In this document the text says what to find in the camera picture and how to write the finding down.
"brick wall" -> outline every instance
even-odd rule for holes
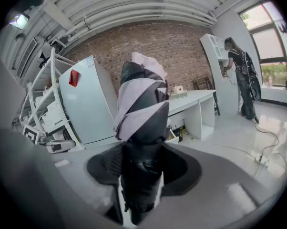
[[[193,90],[192,80],[199,84],[208,76],[212,81],[209,62],[200,38],[211,30],[179,21],[141,21],[111,28],[80,43],[65,57],[78,61],[93,55],[111,76],[116,93],[124,62],[131,53],[154,57],[168,73],[169,91],[182,85]]]

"white table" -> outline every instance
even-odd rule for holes
[[[184,119],[188,132],[204,139],[214,132],[215,90],[189,91],[187,97],[169,100],[169,119],[173,122]]]

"tree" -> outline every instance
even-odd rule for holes
[[[241,17],[241,19],[244,21],[244,24],[245,24],[246,26],[248,26],[248,23],[245,22],[245,20],[249,18],[249,15],[248,15],[247,13],[243,13],[243,14],[240,15],[240,17]]]

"jeans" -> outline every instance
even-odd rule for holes
[[[241,70],[236,70],[237,82],[240,87],[241,96],[243,99],[242,114],[246,115],[247,119],[254,119],[256,117],[253,99],[250,93],[250,86],[248,83],[248,76],[242,74]]]

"long hair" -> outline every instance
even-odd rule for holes
[[[235,43],[235,41],[231,37],[225,39],[225,44],[228,42],[232,44],[233,49],[235,49],[238,53],[242,52],[242,49],[238,47],[238,45]]]

